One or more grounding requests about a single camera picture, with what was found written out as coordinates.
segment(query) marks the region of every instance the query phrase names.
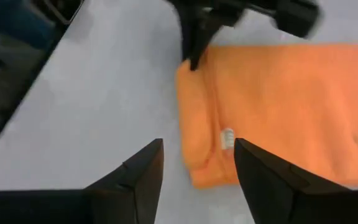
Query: white surface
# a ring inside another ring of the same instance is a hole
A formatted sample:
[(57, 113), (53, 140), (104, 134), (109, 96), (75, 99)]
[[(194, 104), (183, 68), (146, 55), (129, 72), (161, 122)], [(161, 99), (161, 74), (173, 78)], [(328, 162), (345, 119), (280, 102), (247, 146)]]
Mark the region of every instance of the white surface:
[[(313, 42), (358, 42), (358, 4), (323, 2)], [(218, 44), (304, 42), (250, 13)], [(163, 138), (156, 223), (253, 223), (238, 186), (195, 190), (180, 152), (180, 28), (162, 0), (86, 0), (0, 136), (0, 190), (82, 188)]]

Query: orange cloth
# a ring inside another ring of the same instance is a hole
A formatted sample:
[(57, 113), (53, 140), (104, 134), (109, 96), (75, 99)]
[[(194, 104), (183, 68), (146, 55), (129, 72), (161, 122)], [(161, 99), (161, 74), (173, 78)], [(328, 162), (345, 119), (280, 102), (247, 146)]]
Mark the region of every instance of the orange cloth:
[(289, 162), (358, 187), (358, 45), (211, 47), (177, 71), (183, 157), (197, 188), (238, 183), (231, 128)]

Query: white tag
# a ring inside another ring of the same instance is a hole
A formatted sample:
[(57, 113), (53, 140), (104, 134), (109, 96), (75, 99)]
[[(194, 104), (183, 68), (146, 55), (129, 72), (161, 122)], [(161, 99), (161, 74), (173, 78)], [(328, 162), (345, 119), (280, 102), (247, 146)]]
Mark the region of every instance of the white tag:
[(234, 148), (234, 131), (231, 128), (225, 128), (221, 132), (222, 149)]

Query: towel label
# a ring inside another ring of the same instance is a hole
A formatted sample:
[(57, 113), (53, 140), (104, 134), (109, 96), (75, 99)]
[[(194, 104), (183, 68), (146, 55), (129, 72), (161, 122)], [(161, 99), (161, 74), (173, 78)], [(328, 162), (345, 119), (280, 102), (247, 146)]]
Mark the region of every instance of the towel label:
[(225, 128), (221, 132), (222, 149), (234, 148), (234, 131), (231, 128)]

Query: white table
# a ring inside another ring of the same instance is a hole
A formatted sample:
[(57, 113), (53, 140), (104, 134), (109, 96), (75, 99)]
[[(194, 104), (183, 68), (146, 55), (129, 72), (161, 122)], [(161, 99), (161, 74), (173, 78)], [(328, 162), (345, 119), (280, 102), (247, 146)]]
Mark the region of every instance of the white table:
[[(321, 1), (312, 42), (358, 42), (358, 2)], [(306, 42), (256, 13), (215, 44)], [(195, 190), (180, 151), (180, 28), (162, 0), (86, 0), (0, 135), (0, 190), (83, 188), (155, 138), (165, 170), (156, 223), (253, 223), (238, 186)]]

